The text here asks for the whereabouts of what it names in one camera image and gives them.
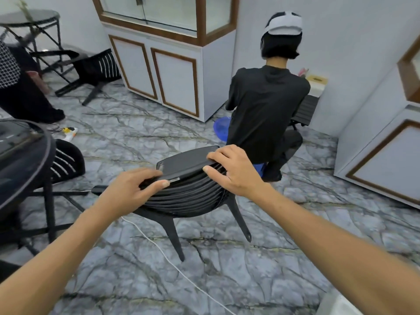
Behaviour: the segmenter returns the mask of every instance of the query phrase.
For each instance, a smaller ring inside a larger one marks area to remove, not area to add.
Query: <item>yellow tissue box lid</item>
[[[327,85],[328,83],[328,79],[326,79],[325,77],[318,76],[318,75],[309,75],[307,76],[306,79],[310,82],[316,82],[323,85]]]

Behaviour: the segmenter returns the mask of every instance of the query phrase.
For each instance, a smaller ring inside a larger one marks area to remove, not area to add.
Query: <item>hand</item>
[[[144,205],[156,192],[169,186],[168,180],[159,180],[140,190],[139,184],[145,179],[158,177],[161,174],[159,170],[146,168],[124,171],[101,194],[93,207],[108,215],[112,221],[127,215]]]
[[[205,166],[204,172],[223,188],[238,196],[252,200],[267,185],[251,164],[245,151],[235,145],[210,152],[207,158],[220,163],[227,170],[227,174],[222,175],[210,166]]]

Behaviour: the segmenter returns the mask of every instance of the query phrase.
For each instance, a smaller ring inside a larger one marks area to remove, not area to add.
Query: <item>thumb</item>
[[[154,195],[156,192],[166,188],[169,186],[168,180],[158,180],[149,185],[146,189],[139,191],[140,197],[143,200],[149,199],[152,195]]]
[[[210,179],[217,182],[223,188],[225,189],[228,188],[228,184],[231,181],[228,177],[226,177],[225,175],[222,175],[220,172],[218,172],[216,169],[214,169],[211,166],[204,166],[203,171],[209,176]]]

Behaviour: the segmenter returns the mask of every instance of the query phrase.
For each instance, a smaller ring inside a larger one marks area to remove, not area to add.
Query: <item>white cabinet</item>
[[[228,99],[235,31],[204,47],[105,26],[127,89],[206,121]]]
[[[334,175],[420,209],[420,105],[391,71],[339,137]]]

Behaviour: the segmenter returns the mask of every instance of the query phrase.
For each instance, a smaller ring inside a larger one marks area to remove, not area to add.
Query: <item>gray marble tile floor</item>
[[[64,85],[47,75],[54,90]],[[90,86],[57,98],[62,126],[79,129],[73,143],[85,157],[83,177],[56,185],[56,190],[85,190],[108,184],[127,169],[147,166],[179,152],[221,144],[213,122],[228,115],[223,109],[206,123],[170,110],[127,91],[121,81],[109,84],[88,106],[81,106]],[[420,264],[420,212],[402,203],[333,177],[337,139],[299,128],[303,146],[283,168],[278,191],[313,213],[389,252]],[[95,196],[75,197],[84,207]],[[176,228],[186,256],[180,262],[162,227],[136,215],[129,219],[153,239],[192,281],[239,315],[315,314],[331,284],[291,238],[255,204],[238,203],[252,233],[247,243],[227,207],[207,215],[178,219]],[[64,199],[55,200],[57,223],[79,215]],[[41,199],[25,201],[24,227],[45,226]],[[37,249],[45,236],[32,239]],[[6,260],[24,263],[26,249],[8,251]],[[130,224],[118,220],[103,234],[80,265],[52,314],[63,315],[221,315],[227,312],[197,291],[159,250]]]

